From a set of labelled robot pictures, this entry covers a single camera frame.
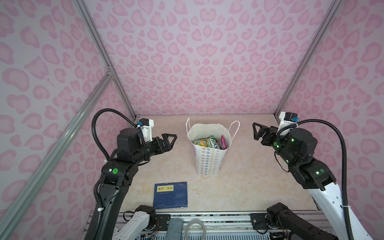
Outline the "white printed paper bag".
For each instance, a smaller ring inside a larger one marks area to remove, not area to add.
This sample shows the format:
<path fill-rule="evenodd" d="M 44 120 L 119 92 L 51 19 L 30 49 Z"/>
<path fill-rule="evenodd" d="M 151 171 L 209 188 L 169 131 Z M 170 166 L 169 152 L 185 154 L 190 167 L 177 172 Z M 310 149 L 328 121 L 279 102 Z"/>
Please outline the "white printed paper bag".
<path fill-rule="evenodd" d="M 186 121 L 187 138 L 191 144 L 194 154 L 197 174 L 199 176 L 217 176 L 226 153 L 231 147 L 232 142 L 240 129 L 240 122 L 233 121 L 227 128 L 221 124 L 190 124 L 190 119 Z M 226 150 L 206 148 L 194 145 L 192 141 L 207 139 L 214 136 L 217 140 L 224 136 L 228 145 Z"/>

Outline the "purple candy packet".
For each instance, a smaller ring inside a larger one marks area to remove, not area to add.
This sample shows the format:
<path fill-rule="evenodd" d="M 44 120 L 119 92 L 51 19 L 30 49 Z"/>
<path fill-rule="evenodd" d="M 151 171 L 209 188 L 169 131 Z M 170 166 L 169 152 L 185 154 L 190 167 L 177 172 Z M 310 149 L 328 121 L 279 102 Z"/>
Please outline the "purple candy packet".
<path fill-rule="evenodd" d="M 227 142 L 226 142 L 226 139 L 224 136 L 221 136 L 218 140 L 217 140 L 217 144 L 219 146 L 219 148 L 221 150 L 226 150 L 228 148 L 228 145 L 227 145 Z"/>

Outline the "green Fox's spring tea packet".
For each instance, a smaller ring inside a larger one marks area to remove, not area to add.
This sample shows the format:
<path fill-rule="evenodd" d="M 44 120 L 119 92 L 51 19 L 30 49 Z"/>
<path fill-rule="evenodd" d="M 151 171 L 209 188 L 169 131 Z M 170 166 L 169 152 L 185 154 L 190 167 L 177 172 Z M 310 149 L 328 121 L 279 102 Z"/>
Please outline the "green Fox's spring tea packet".
<path fill-rule="evenodd" d="M 207 140 L 207 145 L 208 145 L 208 148 L 220 149 L 218 140 L 214 136 L 209 136 Z"/>

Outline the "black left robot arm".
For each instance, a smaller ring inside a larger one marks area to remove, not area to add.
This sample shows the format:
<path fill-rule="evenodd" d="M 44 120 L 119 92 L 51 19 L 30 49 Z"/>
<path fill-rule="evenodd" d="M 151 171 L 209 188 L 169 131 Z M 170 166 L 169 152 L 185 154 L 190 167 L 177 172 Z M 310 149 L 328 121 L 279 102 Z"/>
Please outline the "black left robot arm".
<path fill-rule="evenodd" d="M 117 136 L 117 148 L 112 154 L 108 154 L 103 147 L 96 131 L 97 120 L 105 112 L 115 113 L 131 124 L 130 128 L 120 131 Z M 178 137 L 175 134 L 163 134 L 161 138 L 155 137 L 147 141 L 141 125 L 134 124 L 121 112 L 109 108 L 102 109 L 94 115 L 91 131 L 96 145 L 105 155 L 107 162 L 102 167 L 101 176 L 93 188 L 96 207 L 85 238 L 110 240 L 121 205 L 139 167 L 148 163 L 152 156 L 171 151 Z"/>

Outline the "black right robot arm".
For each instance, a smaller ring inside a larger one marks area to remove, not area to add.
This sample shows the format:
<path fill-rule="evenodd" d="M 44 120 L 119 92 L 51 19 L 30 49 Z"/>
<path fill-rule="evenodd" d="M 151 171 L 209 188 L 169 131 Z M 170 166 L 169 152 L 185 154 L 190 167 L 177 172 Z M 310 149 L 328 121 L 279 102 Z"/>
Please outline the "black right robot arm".
<path fill-rule="evenodd" d="M 330 127 L 338 136 L 342 149 L 342 183 L 337 183 L 329 167 L 314 157 L 318 140 L 301 125 L 320 123 Z M 292 122 L 277 128 L 253 123 L 254 139 L 272 147 L 288 166 L 296 182 L 307 190 L 331 224 L 334 234 L 325 232 L 297 216 L 286 205 L 277 203 L 267 208 L 265 225 L 268 229 L 289 230 L 303 240 L 370 240 L 371 236 L 351 210 L 347 193 L 347 149 L 343 135 L 333 124 L 318 119 Z"/>

